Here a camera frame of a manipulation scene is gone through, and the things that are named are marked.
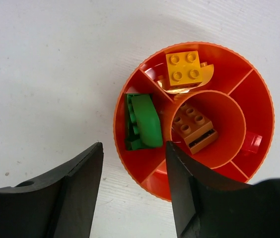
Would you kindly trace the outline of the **yellow curved lego brick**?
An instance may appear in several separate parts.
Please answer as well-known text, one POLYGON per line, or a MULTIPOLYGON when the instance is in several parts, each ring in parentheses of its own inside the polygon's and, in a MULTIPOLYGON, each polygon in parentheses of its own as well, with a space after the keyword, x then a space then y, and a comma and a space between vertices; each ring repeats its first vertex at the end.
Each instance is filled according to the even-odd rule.
POLYGON ((158 80, 156 81, 156 83, 164 92, 166 92, 168 94, 176 95, 176 94, 188 93, 190 90, 205 86, 206 84, 209 83, 209 81, 213 77, 213 74, 214 74, 214 65, 213 64, 208 65, 207 62, 203 62, 200 64, 200 66, 201 66, 203 81, 198 86, 167 89, 166 88, 167 80, 162 75, 158 76, 158 80))

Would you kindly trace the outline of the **green lego brick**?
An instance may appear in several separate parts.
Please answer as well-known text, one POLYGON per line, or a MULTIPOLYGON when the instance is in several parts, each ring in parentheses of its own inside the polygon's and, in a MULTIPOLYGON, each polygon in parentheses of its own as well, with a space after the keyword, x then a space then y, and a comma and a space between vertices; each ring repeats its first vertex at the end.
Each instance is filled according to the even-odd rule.
POLYGON ((125 145, 128 151, 150 148, 149 146, 145 145, 140 138, 136 116, 131 102, 132 97, 139 95, 140 93, 125 94, 125 145))

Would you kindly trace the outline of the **orange divided round container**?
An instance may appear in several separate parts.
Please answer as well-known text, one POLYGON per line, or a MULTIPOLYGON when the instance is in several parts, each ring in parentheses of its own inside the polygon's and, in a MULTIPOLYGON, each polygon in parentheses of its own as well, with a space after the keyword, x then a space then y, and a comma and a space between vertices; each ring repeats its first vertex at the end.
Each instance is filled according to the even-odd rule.
POLYGON ((270 148, 274 133, 273 102, 262 76, 244 57, 220 45, 187 42, 164 48, 142 62, 131 74, 118 97, 113 120, 114 141, 125 169, 143 189, 170 201, 165 161, 166 143, 174 142, 191 158, 228 178, 247 182, 259 169, 270 148), (156 83, 164 76, 169 86, 166 55, 198 51, 200 64, 214 65, 214 74, 205 86, 184 94, 168 94, 156 83), (125 145, 125 94, 149 94, 160 119, 163 145, 128 151, 125 145), (180 106, 187 102, 209 118, 218 132, 215 142, 192 154, 173 130, 180 106), (261 135, 257 154, 243 155, 247 131, 261 135))

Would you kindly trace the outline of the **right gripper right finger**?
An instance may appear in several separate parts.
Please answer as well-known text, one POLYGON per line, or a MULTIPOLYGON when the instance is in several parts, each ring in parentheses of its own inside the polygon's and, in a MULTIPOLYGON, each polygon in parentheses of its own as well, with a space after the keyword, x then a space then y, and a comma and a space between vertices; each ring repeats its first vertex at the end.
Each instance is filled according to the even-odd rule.
POLYGON ((250 185, 227 178, 166 143, 180 238, 280 238, 280 178, 250 185))

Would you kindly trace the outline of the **long red lego brick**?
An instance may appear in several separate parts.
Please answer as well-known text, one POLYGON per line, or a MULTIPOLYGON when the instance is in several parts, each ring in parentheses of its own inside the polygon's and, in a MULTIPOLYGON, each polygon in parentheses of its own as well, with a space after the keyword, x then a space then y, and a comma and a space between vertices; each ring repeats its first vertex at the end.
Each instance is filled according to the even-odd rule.
POLYGON ((262 141, 262 136, 254 132, 247 131, 244 139, 244 143, 241 147, 241 153, 243 155, 257 154, 262 141))

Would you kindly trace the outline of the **yellow square lego brick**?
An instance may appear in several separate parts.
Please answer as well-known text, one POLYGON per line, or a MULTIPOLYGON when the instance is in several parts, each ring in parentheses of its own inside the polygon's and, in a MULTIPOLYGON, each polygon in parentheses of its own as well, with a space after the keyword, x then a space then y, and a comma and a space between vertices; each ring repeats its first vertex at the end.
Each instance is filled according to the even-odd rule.
POLYGON ((166 55, 170 88, 194 87, 202 83, 198 51, 166 55))

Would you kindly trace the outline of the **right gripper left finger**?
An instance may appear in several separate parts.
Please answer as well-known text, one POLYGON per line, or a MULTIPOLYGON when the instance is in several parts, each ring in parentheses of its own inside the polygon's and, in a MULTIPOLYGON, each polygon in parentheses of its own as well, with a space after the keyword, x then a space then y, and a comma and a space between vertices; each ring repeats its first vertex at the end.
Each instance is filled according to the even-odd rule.
POLYGON ((103 158, 97 142, 46 173, 0 188, 0 238, 89 237, 103 158))

